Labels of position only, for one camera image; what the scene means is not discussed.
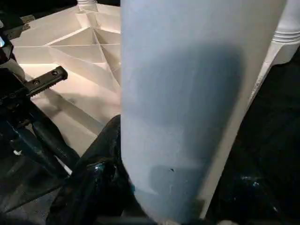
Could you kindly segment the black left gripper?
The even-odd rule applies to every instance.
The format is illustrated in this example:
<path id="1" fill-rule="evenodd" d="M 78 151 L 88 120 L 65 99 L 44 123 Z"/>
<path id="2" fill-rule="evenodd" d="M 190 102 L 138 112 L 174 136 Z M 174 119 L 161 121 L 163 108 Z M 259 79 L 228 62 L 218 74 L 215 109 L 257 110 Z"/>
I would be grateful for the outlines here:
<path id="1" fill-rule="evenodd" d="M 0 115 L 8 119 L 14 108 L 25 105 L 30 99 L 68 78 L 67 71 L 58 66 L 34 79 L 26 80 L 25 72 L 16 61 L 11 39 L 18 38 L 23 22 L 9 14 L 0 15 Z M 25 127 L 8 127 L 8 140 L 15 151 L 42 166 L 51 176 L 64 179 L 68 172 L 58 158 L 74 169 L 80 157 L 64 140 L 58 127 L 49 119 L 32 123 L 32 130 Z"/>

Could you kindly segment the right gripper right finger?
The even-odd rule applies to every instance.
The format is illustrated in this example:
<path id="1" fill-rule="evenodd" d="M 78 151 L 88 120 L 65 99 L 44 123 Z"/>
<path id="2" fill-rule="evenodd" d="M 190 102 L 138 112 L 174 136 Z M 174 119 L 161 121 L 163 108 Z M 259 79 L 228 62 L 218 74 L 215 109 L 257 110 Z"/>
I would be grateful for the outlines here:
<path id="1" fill-rule="evenodd" d="M 233 146 L 207 218 L 239 225 L 298 225 L 300 192 L 284 175 L 271 176 L 243 147 Z"/>

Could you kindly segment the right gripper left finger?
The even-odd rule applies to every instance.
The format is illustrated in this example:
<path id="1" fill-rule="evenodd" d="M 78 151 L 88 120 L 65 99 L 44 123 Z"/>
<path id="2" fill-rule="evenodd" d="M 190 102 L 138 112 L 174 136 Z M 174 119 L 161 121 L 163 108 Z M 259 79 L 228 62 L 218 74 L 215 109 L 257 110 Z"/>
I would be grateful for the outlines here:
<path id="1" fill-rule="evenodd" d="M 124 225 L 146 215 L 121 160 L 120 115 L 79 159 L 52 202 L 47 225 Z"/>

